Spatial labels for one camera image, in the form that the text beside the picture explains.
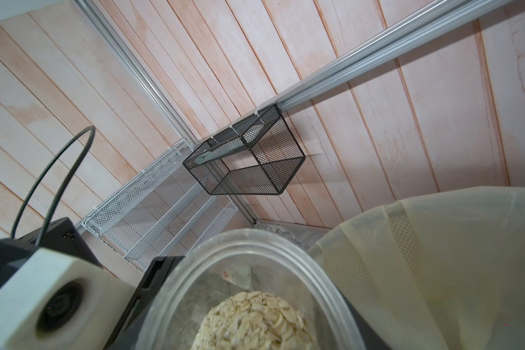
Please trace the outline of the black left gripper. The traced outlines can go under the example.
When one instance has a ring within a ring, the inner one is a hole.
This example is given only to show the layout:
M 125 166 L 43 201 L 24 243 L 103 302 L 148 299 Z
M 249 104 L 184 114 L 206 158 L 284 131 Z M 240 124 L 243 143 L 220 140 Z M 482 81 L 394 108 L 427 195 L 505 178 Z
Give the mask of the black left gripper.
M 80 258 L 97 266 L 101 265 L 69 218 L 53 221 L 38 247 L 35 242 L 39 233 L 40 230 L 36 229 L 19 239 L 0 239 L 0 288 L 21 269 L 39 247 Z M 157 257 L 151 262 L 104 349 L 136 349 L 140 330 L 153 300 L 164 281 L 183 259 L 183 256 Z

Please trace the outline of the wide oatmeal jar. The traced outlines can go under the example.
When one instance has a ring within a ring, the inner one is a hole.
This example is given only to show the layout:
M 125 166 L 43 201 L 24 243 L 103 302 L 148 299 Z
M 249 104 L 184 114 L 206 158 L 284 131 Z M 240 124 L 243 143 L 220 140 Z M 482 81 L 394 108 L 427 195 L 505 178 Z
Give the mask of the wide oatmeal jar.
M 252 288 L 224 280 L 252 269 Z M 301 248 L 273 233 L 221 233 L 193 249 L 164 281 L 138 349 L 363 349 L 341 292 Z

